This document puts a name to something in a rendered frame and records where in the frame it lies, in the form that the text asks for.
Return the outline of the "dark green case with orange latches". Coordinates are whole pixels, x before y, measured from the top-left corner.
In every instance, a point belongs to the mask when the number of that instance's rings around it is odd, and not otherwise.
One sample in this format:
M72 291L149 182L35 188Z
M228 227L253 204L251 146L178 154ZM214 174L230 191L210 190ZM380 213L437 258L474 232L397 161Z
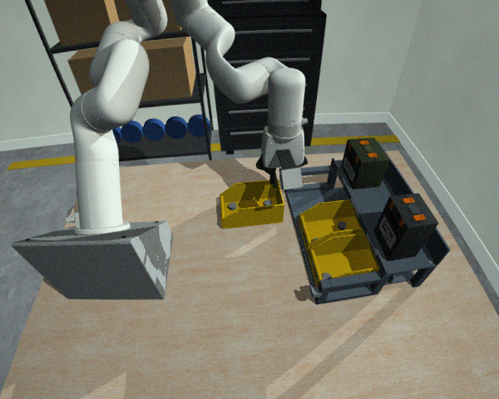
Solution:
M353 190L380 187L389 161L375 138L349 139L342 168Z

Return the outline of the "yellow bin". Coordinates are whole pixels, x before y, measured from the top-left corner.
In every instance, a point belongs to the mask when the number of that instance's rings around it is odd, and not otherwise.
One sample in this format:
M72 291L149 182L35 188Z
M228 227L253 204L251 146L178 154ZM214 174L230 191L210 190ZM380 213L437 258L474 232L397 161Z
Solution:
M316 287L323 280L324 273L340 278L380 269L365 233L336 236L323 241L312 248L309 263Z
M339 221L346 223L346 229L338 228ZM349 199L318 203L307 209L301 215L299 228L307 253L331 237L364 233Z
M264 206L266 200L272 205ZM229 209L229 203L237 205ZM270 180L235 183L220 194L221 223L224 229L283 223L284 200L277 179L277 187Z

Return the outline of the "black case with orange latches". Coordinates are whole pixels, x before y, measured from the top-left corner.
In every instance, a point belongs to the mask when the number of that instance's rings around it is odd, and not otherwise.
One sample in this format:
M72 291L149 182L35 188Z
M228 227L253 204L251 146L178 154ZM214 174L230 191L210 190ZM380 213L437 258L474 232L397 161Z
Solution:
M419 193L389 196L374 233L387 261L416 257L439 223Z

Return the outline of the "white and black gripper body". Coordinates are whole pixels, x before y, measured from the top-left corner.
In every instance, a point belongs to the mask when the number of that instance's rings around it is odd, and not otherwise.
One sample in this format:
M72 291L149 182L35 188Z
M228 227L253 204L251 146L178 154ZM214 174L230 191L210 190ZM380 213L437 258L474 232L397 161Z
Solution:
M269 132L268 126L264 128L261 144L261 155L265 168L281 168L277 150L289 149L296 165L304 162L304 130L300 130L297 135L290 137L280 137Z

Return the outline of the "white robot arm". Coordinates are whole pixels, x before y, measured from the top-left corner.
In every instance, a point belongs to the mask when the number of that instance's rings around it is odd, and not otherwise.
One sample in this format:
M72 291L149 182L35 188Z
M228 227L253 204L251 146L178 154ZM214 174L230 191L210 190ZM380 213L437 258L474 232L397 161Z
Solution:
M70 111L79 212L66 222L76 223L74 234L130 228L122 218L119 155L111 129L130 122L138 110L150 68L140 43L166 29L167 15L162 0L124 1L133 18L105 29L89 71L94 88L80 95ZM170 0L170 4L180 27L206 51L210 78L229 99L244 104L268 94L268 130L276 136L297 135L308 124L302 118L301 71L272 57L233 68L223 55L235 39L234 28L206 0ZM290 150L276 153L282 190L303 187L300 165Z

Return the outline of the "dark grey bin shelf rack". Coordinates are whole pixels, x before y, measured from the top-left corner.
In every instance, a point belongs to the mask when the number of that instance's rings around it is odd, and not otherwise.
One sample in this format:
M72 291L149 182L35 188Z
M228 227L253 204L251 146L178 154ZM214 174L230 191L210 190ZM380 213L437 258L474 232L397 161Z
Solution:
M382 149L386 153L383 147ZM386 155L388 156L387 153ZM389 156L388 158L390 159ZM331 165L300 168L302 176L329 174L328 180L285 190L309 275L311 284L309 289L316 305L376 295L384 284L410 280L413 288L419 287L449 253L450 248L446 241L436 227L416 257L387 261L374 230L389 196L413 194L413 191L391 159L380 187L356 190L353 190L341 164L342 160L332 158ZM334 188L337 176L342 183L342 188ZM348 199L380 269L371 273L320 280L319 286L316 287L309 263L310 256L306 252L299 228L299 215L318 203ZM417 272L414 273L414 270Z

